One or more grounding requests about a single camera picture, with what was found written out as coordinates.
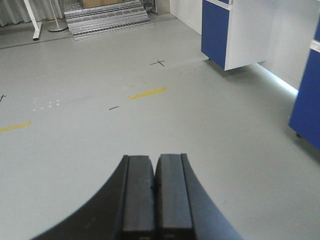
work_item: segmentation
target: yellow tape marking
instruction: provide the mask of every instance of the yellow tape marking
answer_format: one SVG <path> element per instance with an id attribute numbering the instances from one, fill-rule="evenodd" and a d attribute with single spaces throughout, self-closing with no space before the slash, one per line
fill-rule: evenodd
<path id="1" fill-rule="evenodd" d="M 149 96 L 149 95 L 152 95 L 152 94 L 161 93 L 161 92 L 166 91 L 166 90 L 167 89 L 165 87 L 162 87 L 162 88 L 155 89 L 155 90 L 152 90 L 152 91 L 146 91 L 146 92 L 143 92 L 143 93 L 140 93 L 140 94 L 137 94 L 137 95 L 132 95 L 129 98 L 130 99 L 142 98 L 142 97 Z"/>
<path id="2" fill-rule="evenodd" d="M 14 130 L 14 129 L 25 128 L 25 127 L 30 126 L 31 124 L 32 124 L 32 122 L 28 121 L 28 122 L 21 123 L 21 124 L 0 128 L 0 133 L 6 132 L 6 131 L 10 131 L 10 130 Z"/>

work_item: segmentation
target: cardboard box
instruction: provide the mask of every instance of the cardboard box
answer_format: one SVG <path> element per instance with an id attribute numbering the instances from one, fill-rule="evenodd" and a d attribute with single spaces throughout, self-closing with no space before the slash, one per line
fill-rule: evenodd
<path id="1" fill-rule="evenodd" d="M 81 0 L 85 9 L 100 7 L 109 4 L 121 3 L 122 0 Z"/>

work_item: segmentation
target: black cross marking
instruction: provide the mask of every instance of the black cross marking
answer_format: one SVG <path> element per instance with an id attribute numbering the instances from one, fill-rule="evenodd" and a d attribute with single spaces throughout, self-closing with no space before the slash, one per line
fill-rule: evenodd
<path id="1" fill-rule="evenodd" d="M 4 94 L 1 96 L 0 103 L 1 103 L 2 99 L 5 98 L 5 97 L 6 97 L 6 95 L 4 95 Z"/>
<path id="2" fill-rule="evenodd" d="M 162 62 L 164 62 L 164 61 L 165 61 L 165 60 L 163 60 L 163 61 L 159 61 L 159 60 L 158 60 L 157 62 L 151 63 L 150 65 L 153 65 L 153 64 L 161 64 L 162 67 L 164 67 L 165 65 L 162 64 Z"/>

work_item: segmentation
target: white wall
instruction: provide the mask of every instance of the white wall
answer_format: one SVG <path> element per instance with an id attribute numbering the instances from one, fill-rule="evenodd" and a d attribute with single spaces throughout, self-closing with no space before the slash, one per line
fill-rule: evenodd
<path id="1" fill-rule="evenodd" d="M 202 0 L 170 0 L 170 12 L 201 34 Z"/>
<path id="2" fill-rule="evenodd" d="M 319 19 L 316 0 L 279 0 L 268 55 L 261 65 L 299 89 Z"/>

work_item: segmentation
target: white table leg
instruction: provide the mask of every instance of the white table leg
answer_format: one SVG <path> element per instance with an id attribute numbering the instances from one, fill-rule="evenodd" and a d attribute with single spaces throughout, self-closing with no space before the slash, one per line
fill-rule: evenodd
<path id="1" fill-rule="evenodd" d="M 41 21 L 40 22 L 36 21 L 36 18 L 35 18 L 34 12 L 31 9 L 29 0 L 24 0 L 24 4 L 25 4 L 26 9 L 27 9 L 27 11 L 29 13 L 29 16 L 31 18 L 32 24 L 34 26 L 34 35 L 33 35 L 32 39 L 33 40 L 39 40 L 39 35 L 40 35 L 41 27 L 42 27 L 42 22 Z"/>

